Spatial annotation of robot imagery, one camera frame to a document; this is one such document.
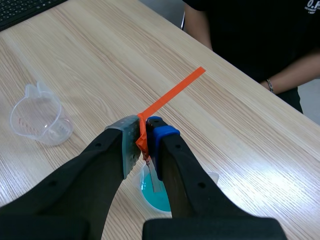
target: plastic measuring cup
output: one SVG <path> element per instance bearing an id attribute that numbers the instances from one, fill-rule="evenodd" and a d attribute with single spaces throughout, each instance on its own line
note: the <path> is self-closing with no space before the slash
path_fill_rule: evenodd
<path id="1" fill-rule="evenodd" d="M 215 184 L 218 183 L 219 174 L 215 172 L 207 172 L 210 178 Z M 156 212 L 162 214 L 170 214 L 170 203 L 167 195 L 165 185 L 162 181 L 158 180 L 158 185 L 161 191 L 154 192 L 152 181 L 150 177 L 149 168 L 146 163 L 143 164 L 141 170 L 132 179 L 133 185 L 139 190 L 144 203 L 155 210 Z"/>
<path id="2" fill-rule="evenodd" d="M 13 108 L 12 130 L 47 145 L 59 145 L 73 132 L 73 124 L 59 98 L 43 83 L 25 86 L 25 97 Z"/>

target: orange tape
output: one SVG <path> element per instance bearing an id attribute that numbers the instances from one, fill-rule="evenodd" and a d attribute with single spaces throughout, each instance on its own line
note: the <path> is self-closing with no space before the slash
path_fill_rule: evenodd
<path id="1" fill-rule="evenodd" d="M 168 91 L 165 95 L 160 97 L 156 102 L 154 102 L 151 106 L 149 106 L 146 110 L 139 113 L 137 116 L 140 118 L 140 137 L 135 142 L 136 145 L 140 148 L 143 154 L 143 159 L 147 160 L 149 158 L 148 151 L 148 143 L 147 143 L 147 131 L 146 131 L 146 120 L 160 108 L 162 108 L 167 102 L 173 99 L 178 93 L 180 93 L 183 89 L 189 86 L 194 80 L 200 77 L 205 73 L 202 67 L 197 68 L 193 73 L 187 76 L 184 80 L 179 82 L 176 86 L 174 86 L 170 91 Z"/>

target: keyboard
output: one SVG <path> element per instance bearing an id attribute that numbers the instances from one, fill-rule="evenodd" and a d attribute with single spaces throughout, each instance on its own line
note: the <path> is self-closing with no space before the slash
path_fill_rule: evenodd
<path id="1" fill-rule="evenodd" d="M 0 0 L 0 31 L 67 0 Z"/>

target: light wood grain surface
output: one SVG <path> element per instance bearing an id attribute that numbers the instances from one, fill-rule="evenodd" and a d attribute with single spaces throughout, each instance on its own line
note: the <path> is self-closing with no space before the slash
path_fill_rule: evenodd
<path id="1" fill-rule="evenodd" d="M 69 0 L 0 32 L 0 205 L 199 66 L 207 72 L 157 115 L 239 207 L 276 218 L 290 240 L 320 239 L 320 127 L 137 0 Z M 36 81 L 74 122 L 60 146 L 10 129 L 13 106 Z M 165 216 L 132 186 L 140 166 L 118 190 L 103 239 L 140 239 L 146 219 Z"/>

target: person's arm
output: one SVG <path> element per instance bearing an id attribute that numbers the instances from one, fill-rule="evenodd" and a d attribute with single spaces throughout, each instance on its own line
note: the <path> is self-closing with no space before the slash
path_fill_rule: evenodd
<path id="1" fill-rule="evenodd" d="M 320 48 L 293 62 L 281 72 L 269 78 L 275 94 L 280 94 L 320 76 Z M 267 81 L 261 83 L 269 90 Z"/>
<path id="2" fill-rule="evenodd" d="M 185 28 L 186 32 L 198 42 L 212 50 L 210 28 L 208 18 L 204 11 L 195 10 L 185 4 Z"/>

